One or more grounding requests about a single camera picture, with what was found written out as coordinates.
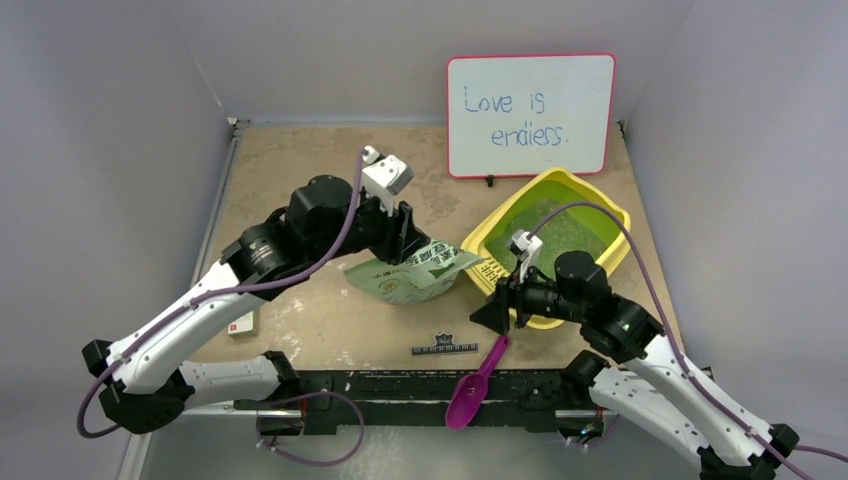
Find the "green cat litter bag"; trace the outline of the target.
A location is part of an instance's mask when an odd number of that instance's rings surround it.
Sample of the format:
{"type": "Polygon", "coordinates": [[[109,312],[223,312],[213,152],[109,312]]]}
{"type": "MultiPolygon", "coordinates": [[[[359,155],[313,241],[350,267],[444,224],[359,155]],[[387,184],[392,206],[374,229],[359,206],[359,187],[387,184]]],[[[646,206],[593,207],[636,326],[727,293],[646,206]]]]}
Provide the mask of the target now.
{"type": "Polygon", "coordinates": [[[354,288],[391,305],[417,304],[446,293],[460,272],[482,263],[479,255],[431,240],[404,262],[376,258],[344,271],[354,288]]]}

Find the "purple plastic litter scoop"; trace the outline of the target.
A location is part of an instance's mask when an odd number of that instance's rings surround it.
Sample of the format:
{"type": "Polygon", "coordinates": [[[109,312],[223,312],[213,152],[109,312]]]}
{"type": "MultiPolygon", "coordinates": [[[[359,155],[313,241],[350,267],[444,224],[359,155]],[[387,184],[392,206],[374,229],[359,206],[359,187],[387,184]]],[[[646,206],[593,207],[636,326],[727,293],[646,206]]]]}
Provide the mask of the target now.
{"type": "Polygon", "coordinates": [[[480,367],[457,382],[444,416],[448,428],[463,429],[474,419],[488,394],[490,376],[510,343],[508,336],[499,336],[480,367]]]}

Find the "yellow sifting litter tray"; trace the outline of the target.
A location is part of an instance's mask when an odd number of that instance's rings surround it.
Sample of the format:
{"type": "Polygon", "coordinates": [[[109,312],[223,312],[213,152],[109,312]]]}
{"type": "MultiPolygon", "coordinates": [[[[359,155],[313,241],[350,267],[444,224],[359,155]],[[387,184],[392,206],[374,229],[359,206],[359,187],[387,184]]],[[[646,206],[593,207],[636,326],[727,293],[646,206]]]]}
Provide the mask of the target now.
{"type": "Polygon", "coordinates": [[[536,266],[554,277],[554,261],[562,253],[583,251],[612,274],[631,250],[623,230],[630,214],[605,193],[563,168],[551,168],[501,203],[475,227],[461,248],[483,262],[467,269],[472,283],[487,298],[497,282],[516,267],[509,244],[518,230],[540,226],[542,241],[536,266]]]}

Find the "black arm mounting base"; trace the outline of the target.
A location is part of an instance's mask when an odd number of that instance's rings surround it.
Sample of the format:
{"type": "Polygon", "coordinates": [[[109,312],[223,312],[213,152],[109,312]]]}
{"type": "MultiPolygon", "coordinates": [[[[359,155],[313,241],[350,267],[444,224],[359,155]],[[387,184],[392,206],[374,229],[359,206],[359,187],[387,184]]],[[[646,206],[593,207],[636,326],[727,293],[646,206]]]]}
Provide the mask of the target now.
{"type": "MultiPolygon", "coordinates": [[[[266,401],[237,400],[238,411],[262,413],[265,435],[282,432],[274,410],[299,415],[307,435],[332,435],[341,426],[442,427],[463,370],[301,370],[298,381],[266,401]]],[[[473,417],[473,427],[516,427],[584,442],[615,424],[580,385],[587,372],[570,367],[498,369],[473,417]]]]}

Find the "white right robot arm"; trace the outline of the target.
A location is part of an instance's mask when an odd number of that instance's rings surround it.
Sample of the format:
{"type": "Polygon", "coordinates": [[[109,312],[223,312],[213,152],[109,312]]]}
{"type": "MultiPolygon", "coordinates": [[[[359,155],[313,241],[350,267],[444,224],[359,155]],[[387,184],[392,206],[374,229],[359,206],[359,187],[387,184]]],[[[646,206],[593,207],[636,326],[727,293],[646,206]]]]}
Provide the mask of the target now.
{"type": "Polygon", "coordinates": [[[533,315],[579,324],[591,347],[562,372],[569,404],[592,401],[622,415],[692,462],[702,479],[773,479],[799,444],[790,426],[752,414],[675,351],[661,323],[614,293],[586,252],[559,255],[552,277],[532,267],[500,278],[470,320],[505,335],[533,315]]]}

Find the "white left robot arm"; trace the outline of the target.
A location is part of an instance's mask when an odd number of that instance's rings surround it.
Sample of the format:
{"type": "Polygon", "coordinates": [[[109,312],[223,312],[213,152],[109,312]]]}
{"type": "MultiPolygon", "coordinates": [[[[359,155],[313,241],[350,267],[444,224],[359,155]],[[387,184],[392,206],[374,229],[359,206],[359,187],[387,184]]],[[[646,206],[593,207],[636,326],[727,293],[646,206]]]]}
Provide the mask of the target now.
{"type": "Polygon", "coordinates": [[[410,175],[363,174],[358,185],[320,175],[286,206],[253,225],[204,277],[157,318],[122,340],[94,340],[82,351],[98,401],[115,428],[162,428],[184,411],[230,400],[292,405],[300,380],[285,354],[200,364],[191,356],[228,324],[307,281],[327,261],[363,250],[398,265],[428,243],[399,199],[410,175]]]}

